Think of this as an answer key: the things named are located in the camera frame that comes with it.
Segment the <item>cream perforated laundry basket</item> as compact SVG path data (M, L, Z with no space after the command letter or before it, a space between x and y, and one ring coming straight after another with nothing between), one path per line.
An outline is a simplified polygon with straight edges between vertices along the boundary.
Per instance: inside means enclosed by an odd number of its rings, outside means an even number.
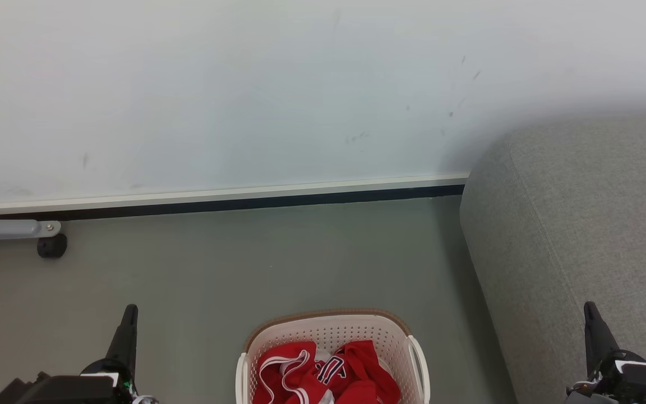
M379 359L402 389L399 404L429 404L431 382L424 352L411 329L379 309L318 310L259 325L249 335L236 366L236 404L252 404L259 358L283 343L313 341L329 353L344 343L371 340Z

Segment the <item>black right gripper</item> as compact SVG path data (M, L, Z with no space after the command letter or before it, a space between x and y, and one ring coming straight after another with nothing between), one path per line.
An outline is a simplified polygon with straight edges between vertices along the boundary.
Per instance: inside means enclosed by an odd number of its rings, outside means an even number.
M595 302L584 304L585 365L589 379L566 389L565 404L633 404L623 382L623 367L646 366L646 360L620 346Z

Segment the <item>red garment with striped hem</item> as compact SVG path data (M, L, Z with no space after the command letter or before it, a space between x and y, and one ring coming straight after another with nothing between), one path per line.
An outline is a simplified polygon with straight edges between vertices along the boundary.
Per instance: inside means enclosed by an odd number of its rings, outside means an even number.
M333 404L399 404L402 392L372 341L349 342L316 362L315 379Z

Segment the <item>grey partition stand leg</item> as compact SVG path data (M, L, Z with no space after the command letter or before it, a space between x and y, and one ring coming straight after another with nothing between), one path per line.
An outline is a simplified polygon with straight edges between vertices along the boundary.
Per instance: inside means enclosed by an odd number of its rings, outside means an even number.
M61 222L39 222L33 219L0 219L0 240L31 240L61 233Z

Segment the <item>grey fabric sofa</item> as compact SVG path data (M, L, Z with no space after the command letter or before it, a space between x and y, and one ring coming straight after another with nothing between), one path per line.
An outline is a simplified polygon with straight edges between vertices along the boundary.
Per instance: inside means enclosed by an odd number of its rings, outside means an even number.
M518 404L562 404L587 377L585 302L646 359L646 113L502 136L460 222Z

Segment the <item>white partition bottom rail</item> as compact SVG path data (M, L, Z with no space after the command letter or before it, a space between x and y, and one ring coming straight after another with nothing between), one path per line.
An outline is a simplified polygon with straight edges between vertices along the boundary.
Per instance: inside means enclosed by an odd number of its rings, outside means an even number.
M197 204L221 200L267 199L300 195L348 194L349 192L397 191L436 186L463 186L470 173L438 176L388 177L366 181L338 181L293 186L241 187L214 191L160 192L159 194L113 195L84 199L28 200L0 204L2 214L41 214L64 210L118 209L146 205Z

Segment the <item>black caster wheel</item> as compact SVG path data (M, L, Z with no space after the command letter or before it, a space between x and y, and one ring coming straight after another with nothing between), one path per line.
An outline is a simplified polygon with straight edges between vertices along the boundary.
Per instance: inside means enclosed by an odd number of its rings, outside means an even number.
M55 236L39 238L36 250L41 258L58 259L65 254L67 247L67 236L64 233L58 233Z

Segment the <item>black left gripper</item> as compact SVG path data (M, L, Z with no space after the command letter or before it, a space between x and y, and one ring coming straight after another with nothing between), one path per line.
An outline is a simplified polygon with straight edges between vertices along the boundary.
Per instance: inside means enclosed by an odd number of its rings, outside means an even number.
M137 356L138 307L126 306L120 324L111 340L106 360L94 361L80 375L90 378L108 378L112 387L105 393L101 404L156 404L156 397L138 393L133 378Z

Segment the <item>red jersey with white trim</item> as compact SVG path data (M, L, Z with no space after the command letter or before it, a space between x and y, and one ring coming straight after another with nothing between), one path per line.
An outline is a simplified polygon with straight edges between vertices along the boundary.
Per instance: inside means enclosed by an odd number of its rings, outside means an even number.
M253 404L320 404L326 388L316 379L315 356L314 342L267 350L256 368Z

